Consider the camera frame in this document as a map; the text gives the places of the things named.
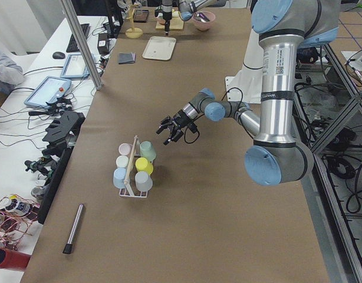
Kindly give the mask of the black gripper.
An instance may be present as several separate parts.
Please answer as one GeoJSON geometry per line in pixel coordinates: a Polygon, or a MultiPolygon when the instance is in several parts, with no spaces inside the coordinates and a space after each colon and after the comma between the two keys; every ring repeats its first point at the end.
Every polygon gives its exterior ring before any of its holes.
{"type": "Polygon", "coordinates": [[[184,134],[184,128],[189,128],[192,133],[198,131],[193,118],[190,118],[183,110],[179,110],[173,117],[167,116],[160,122],[156,133],[160,134],[163,130],[168,130],[170,135],[163,142],[164,145],[170,142],[177,142],[184,134]]]}
{"type": "Polygon", "coordinates": [[[165,36],[169,36],[170,20],[172,19],[172,8],[173,8],[172,0],[162,0],[163,19],[165,20],[164,23],[165,36]]]}

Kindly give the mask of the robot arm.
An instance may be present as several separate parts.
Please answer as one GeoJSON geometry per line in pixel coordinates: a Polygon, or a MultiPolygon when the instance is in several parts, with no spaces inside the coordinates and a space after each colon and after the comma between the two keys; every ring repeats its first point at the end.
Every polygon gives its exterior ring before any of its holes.
{"type": "Polygon", "coordinates": [[[200,114],[212,121],[233,118],[254,137],[244,162],[254,182],[274,186],[302,179],[314,159],[291,135],[297,51],[334,41],[340,11],[340,1],[255,1],[251,25],[264,52],[260,115],[243,100],[218,101],[204,88],[174,116],[164,118],[159,130],[168,130],[167,141],[176,142],[184,128],[197,130],[200,114]]]}
{"type": "MultiPolygon", "coordinates": [[[[216,1],[214,0],[176,1],[182,21],[190,20],[195,12],[209,5],[213,5],[215,2],[216,1]]],[[[170,31],[170,21],[172,20],[173,1],[162,0],[160,7],[162,9],[163,19],[165,20],[165,36],[168,36],[170,31]]]]}

